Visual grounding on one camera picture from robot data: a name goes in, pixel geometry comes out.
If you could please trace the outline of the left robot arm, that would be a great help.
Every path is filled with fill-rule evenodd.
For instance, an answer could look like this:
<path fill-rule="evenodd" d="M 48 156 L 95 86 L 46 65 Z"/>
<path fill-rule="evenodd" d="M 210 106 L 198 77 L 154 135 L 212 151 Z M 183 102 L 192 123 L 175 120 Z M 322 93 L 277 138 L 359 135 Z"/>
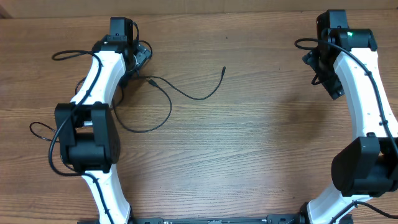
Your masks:
<path fill-rule="evenodd" d="M 124 88 L 150 58 L 139 45 L 137 24 L 126 17 L 110 19 L 109 34 L 88 52 L 92 64 L 80 90 L 55 109 L 62 162 L 87 183 L 99 211 L 98 223 L 132 223 L 116 164 L 121 143 L 111 114 L 118 87 Z"/>

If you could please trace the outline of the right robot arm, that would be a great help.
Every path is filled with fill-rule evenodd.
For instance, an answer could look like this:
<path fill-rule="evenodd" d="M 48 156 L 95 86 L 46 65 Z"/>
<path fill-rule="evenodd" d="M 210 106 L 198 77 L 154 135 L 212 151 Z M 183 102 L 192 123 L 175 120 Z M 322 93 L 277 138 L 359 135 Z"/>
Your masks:
<path fill-rule="evenodd" d="M 397 190 L 397 119 L 379 74 L 377 43 L 370 29 L 352 29 L 344 10 L 317 17 L 316 47 L 304 63 L 313 85 L 346 98 L 353 140 L 331 164 L 331 184 L 302 205 L 297 223 L 351 223 L 350 211 Z"/>

